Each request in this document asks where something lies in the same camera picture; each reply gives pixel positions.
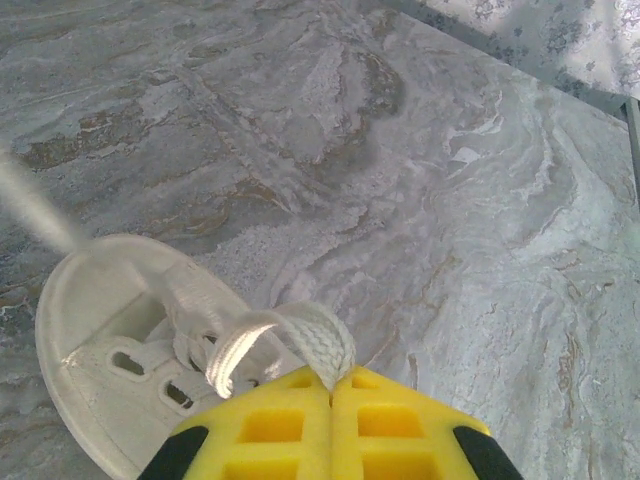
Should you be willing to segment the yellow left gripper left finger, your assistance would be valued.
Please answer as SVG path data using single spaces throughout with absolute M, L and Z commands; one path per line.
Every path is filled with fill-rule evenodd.
M 145 479 L 329 479 L 331 397 L 308 367 L 178 425 Z

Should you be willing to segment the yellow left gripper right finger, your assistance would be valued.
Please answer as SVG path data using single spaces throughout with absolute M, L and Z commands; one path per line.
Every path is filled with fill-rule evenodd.
M 520 479 L 478 419 L 364 367 L 332 394 L 333 479 Z

